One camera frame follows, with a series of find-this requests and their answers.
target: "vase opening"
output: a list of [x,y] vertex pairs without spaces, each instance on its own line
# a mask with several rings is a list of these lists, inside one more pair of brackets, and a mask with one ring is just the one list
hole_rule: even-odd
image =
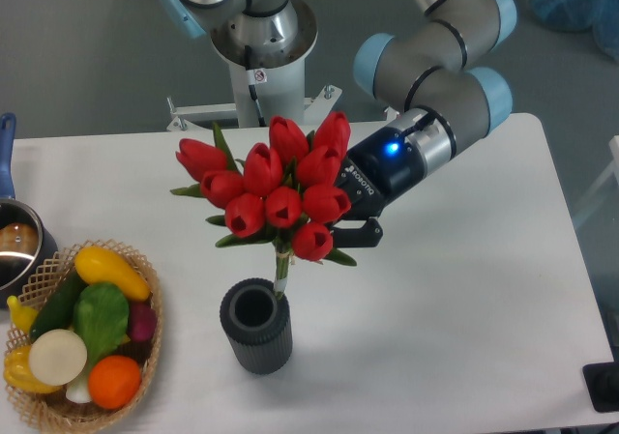
[[261,285],[238,291],[232,298],[230,318],[247,331],[260,331],[275,319],[277,311],[273,292]]

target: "gripper logo text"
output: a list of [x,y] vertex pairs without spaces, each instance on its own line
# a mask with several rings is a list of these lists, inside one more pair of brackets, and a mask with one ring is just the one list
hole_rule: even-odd
[[355,167],[354,167],[353,165],[347,166],[346,168],[344,168],[344,171],[345,171],[346,173],[350,173],[350,174],[353,176],[353,178],[355,178],[355,180],[357,180],[357,181],[359,182],[359,184],[361,185],[361,187],[362,187],[363,189],[365,189],[365,190],[366,190],[366,192],[368,193],[368,195],[374,195],[374,189],[372,189],[372,188],[369,186],[369,183],[368,183],[366,180],[364,180],[364,177],[363,177],[363,176],[361,176],[361,175],[357,172],[357,170],[355,170]]

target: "orange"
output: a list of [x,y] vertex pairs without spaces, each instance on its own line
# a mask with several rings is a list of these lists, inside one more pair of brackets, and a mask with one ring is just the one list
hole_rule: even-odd
[[142,376],[135,360],[120,355],[105,357],[88,377],[93,402],[107,410],[116,410],[133,398]]

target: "cucumber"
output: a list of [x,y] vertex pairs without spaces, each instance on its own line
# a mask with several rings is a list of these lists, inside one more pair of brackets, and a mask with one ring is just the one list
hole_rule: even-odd
[[75,270],[49,296],[30,328],[30,341],[52,330],[67,328],[74,317],[74,305],[86,286]]

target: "flower stem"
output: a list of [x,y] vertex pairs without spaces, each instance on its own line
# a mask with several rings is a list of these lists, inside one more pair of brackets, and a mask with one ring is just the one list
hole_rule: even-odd
[[274,291],[276,298],[279,300],[283,297],[283,291],[286,288],[286,282],[288,280],[288,266],[290,265],[292,248],[290,243],[282,241],[280,237],[276,237],[273,244],[275,245]]

